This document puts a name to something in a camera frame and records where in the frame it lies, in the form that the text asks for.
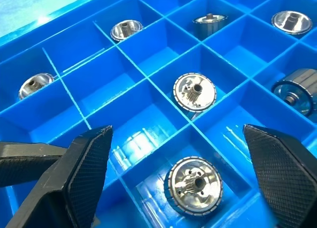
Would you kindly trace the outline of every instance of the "blue compartment divider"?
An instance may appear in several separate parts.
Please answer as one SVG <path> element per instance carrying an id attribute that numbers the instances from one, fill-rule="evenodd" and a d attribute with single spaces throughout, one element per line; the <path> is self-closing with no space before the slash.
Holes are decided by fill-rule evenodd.
<path id="1" fill-rule="evenodd" d="M 302 38 L 270 24 L 281 10 L 316 21 L 316 0 L 92 0 L 0 48 L 0 141 L 67 148 L 87 129 L 112 124 L 114 137 L 97 209 L 100 227 L 272 228 L 242 128 L 262 125 L 298 138 L 317 156 L 317 125 L 280 101 L 272 84 L 299 67 L 317 68 L 316 29 Z M 192 20 L 229 16 L 227 25 L 197 39 Z M 125 19 L 144 29 L 114 42 Z M 24 100 L 32 75 L 55 82 Z M 190 121 L 173 101 L 184 73 L 216 86 L 217 101 Z M 224 181 L 220 207 L 195 220 L 176 213 L 162 191 L 171 166 L 185 156 L 213 163 Z M 35 181 L 0 189 L 0 228 Z"/>

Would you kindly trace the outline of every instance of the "machined metal component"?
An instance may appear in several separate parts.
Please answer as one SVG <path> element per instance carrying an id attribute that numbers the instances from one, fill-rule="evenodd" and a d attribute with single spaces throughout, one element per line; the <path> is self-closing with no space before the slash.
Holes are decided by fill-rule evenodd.
<path id="1" fill-rule="evenodd" d="M 196 156 L 186 157 L 178 161 L 166 175 L 164 193 L 177 212 L 206 216 L 221 201 L 222 179 L 207 160 Z"/>
<path id="2" fill-rule="evenodd" d="M 272 25 L 288 34 L 299 35 L 309 32 L 313 27 L 313 22 L 300 12 L 281 11 L 273 16 Z"/>
<path id="3" fill-rule="evenodd" d="M 213 105 L 217 96 L 214 84 L 198 73 L 180 76 L 174 83 L 173 94 L 176 103 L 190 119 Z"/>
<path id="4" fill-rule="evenodd" d="M 317 115 L 317 70 L 301 68 L 276 82 L 272 92 L 301 114 Z"/>
<path id="5" fill-rule="evenodd" d="M 19 90 L 19 98 L 23 99 L 54 81 L 49 73 L 39 73 L 26 80 Z"/>
<path id="6" fill-rule="evenodd" d="M 117 23 L 110 32 L 115 41 L 123 41 L 134 33 L 143 29 L 142 24 L 136 20 L 124 20 Z"/>
<path id="7" fill-rule="evenodd" d="M 203 40 L 213 33 L 220 30 L 227 24 L 228 16 L 213 15 L 211 13 L 206 16 L 198 17 L 193 20 L 195 24 L 195 35 L 198 39 Z"/>

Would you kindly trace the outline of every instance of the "blue plastic tray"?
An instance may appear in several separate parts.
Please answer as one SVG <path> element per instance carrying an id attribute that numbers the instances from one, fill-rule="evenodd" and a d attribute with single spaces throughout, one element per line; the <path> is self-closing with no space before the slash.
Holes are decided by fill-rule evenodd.
<path id="1" fill-rule="evenodd" d="M 317 126 L 270 92 L 300 67 L 317 68 L 317 29 L 301 38 L 270 24 L 278 11 L 307 14 L 317 0 L 91 0 L 0 48 L 0 140 L 68 147 L 81 132 L 112 124 L 114 138 L 97 217 L 100 227 L 274 227 L 260 195 L 245 123 L 297 137 L 317 156 Z M 192 20 L 212 12 L 229 24 L 200 41 Z M 144 30 L 116 44 L 124 19 Z M 30 76 L 56 81 L 18 100 Z M 214 82 L 217 102 L 190 121 L 172 102 L 183 73 Z M 163 179 L 185 156 L 213 163 L 224 181 L 221 205 L 191 220 L 166 202 Z M 35 182 L 0 189 L 0 227 Z"/>

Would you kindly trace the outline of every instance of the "shiny metal cylinder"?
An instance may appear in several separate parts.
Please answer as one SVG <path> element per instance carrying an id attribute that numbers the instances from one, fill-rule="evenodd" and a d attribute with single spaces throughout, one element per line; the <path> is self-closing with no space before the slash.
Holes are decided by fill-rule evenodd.
<path id="1" fill-rule="evenodd" d="M 39 73 L 26 80 L 19 90 L 19 98 L 23 99 L 54 81 L 49 73 Z"/>
<path id="2" fill-rule="evenodd" d="M 301 68 L 272 87 L 272 92 L 304 116 L 317 122 L 317 70 Z"/>
<path id="3" fill-rule="evenodd" d="M 217 97 L 214 84 L 199 73 L 181 75 L 173 86 L 173 100 L 191 120 L 212 106 Z"/>
<path id="4" fill-rule="evenodd" d="M 272 17 L 272 25 L 291 35 L 302 35 L 313 27 L 312 20 L 297 11 L 281 11 Z"/>
<path id="5" fill-rule="evenodd" d="M 124 20 L 117 23 L 110 31 L 112 39 L 115 41 L 123 41 L 129 36 L 141 31 L 143 25 L 136 20 Z"/>
<path id="6" fill-rule="evenodd" d="M 177 212 L 202 217 L 221 202 L 222 179 L 207 160 L 191 156 L 178 161 L 164 180 L 164 193 Z"/>
<path id="7" fill-rule="evenodd" d="M 195 36 L 200 40 L 204 40 L 223 28 L 227 24 L 227 19 L 228 17 L 225 15 L 213 15 L 211 13 L 196 18 L 193 21 L 195 24 Z"/>

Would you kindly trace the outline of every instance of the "metal part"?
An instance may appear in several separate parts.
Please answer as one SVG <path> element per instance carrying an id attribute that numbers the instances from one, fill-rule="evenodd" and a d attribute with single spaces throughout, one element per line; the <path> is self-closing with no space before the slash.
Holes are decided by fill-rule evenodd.
<path id="1" fill-rule="evenodd" d="M 198 39 L 203 40 L 213 33 L 220 30 L 227 24 L 228 16 L 213 15 L 211 13 L 206 16 L 198 17 L 193 20 L 195 24 L 195 35 Z"/>
<path id="2" fill-rule="evenodd" d="M 208 161 L 196 156 L 186 157 L 166 175 L 164 193 L 177 212 L 205 216 L 221 201 L 222 179 Z"/>
<path id="3" fill-rule="evenodd" d="M 117 23 L 110 32 L 115 41 L 123 41 L 134 33 L 141 31 L 142 24 L 136 20 L 124 20 Z"/>
<path id="4" fill-rule="evenodd" d="M 311 117 L 317 114 L 317 70 L 301 68 L 276 82 L 272 92 L 280 99 Z"/>
<path id="5" fill-rule="evenodd" d="M 23 99 L 53 81 L 54 77 L 49 73 L 36 74 L 23 83 L 19 90 L 19 98 Z"/>
<path id="6" fill-rule="evenodd" d="M 180 76 L 174 83 L 173 94 L 176 103 L 190 119 L 207 110 L 217 96 L 214 84 L 198 73 Z"/>
<path id="7" fill-rule="evenodd" d="M 300 12 L 281 11 L 273 16 L 272 25 L 288 34 L 299 35 L 310 31 L 313 22 L 308 16 Z"/>

